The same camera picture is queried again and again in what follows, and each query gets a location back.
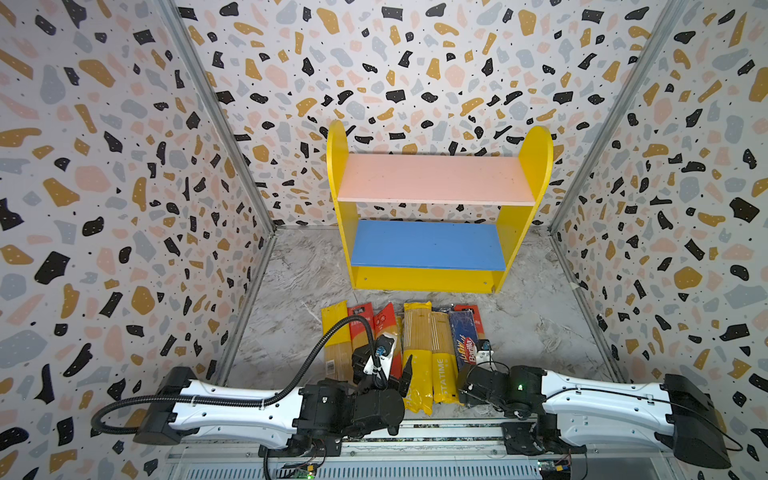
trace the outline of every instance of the terrazzo patterned wall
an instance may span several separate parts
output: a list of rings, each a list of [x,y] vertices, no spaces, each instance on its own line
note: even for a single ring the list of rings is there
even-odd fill
[[[635,382],[681,373],[768,472],[768,2],[691,2],[556,233]]]
[[[517,154],[554,135],[549,223],[662,0],[179,0],[275,223],[335,223],[326,133],[359,153]],[[497,207],[360,204],[368,218],[484,222]]]
[[[158,478],[90,418],[211,378],[264,233],[153,4],[0,15],[0,477]]]

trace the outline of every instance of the shelf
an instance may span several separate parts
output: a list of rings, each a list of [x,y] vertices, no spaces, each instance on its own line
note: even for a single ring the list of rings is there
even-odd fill
[[[504,271],[495,225],[361,220],[352,266]]]
[[[536,204],[516,157],[349,154],[340,202]]]

